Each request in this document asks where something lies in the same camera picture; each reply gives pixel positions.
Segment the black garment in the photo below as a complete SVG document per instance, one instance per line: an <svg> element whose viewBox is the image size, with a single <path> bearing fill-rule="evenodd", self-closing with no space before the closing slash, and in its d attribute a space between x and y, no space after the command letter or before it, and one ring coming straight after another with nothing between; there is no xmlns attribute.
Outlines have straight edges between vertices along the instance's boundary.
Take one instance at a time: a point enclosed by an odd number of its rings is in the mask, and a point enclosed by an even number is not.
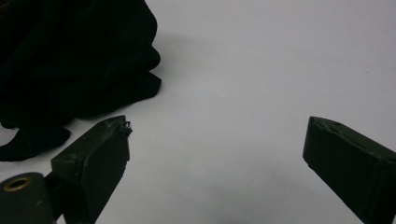
<svg viewBox="0 0 396 224"><path fill-rule="evenodd" d="M0 122L20 129L0 161L62 145L72 118L157 94L157 22L144 0L0 1Z"/></svg>

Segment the white surface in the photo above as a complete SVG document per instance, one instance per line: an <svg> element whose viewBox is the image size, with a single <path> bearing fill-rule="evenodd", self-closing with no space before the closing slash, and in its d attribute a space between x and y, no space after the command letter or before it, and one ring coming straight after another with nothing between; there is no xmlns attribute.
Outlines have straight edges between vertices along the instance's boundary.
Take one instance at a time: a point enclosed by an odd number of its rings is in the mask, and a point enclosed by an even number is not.
<svg viewBox="0 0 396 224"><path fill-rule="evenodd" d="M396 148L396 2L148 5L163 86L106 116L132 122L132 160L97 223L361 223L307 167L304 137L318 116ZM75 120L67 144L102 119ZM0 180L47 174L66 146L0 163Z"/></svg>

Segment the crumpled black cloth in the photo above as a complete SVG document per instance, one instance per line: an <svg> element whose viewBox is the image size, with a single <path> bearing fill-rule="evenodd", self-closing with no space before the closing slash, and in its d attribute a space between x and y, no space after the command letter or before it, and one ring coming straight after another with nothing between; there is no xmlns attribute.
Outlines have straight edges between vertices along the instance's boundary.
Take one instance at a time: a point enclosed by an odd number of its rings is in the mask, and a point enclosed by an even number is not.
<svg viewBox="0 0 396 224"><path fill-rule="evenodd" d="M144 0L0 0L0 161L62 145L73 118L157 94L157 22Z"/></svg>

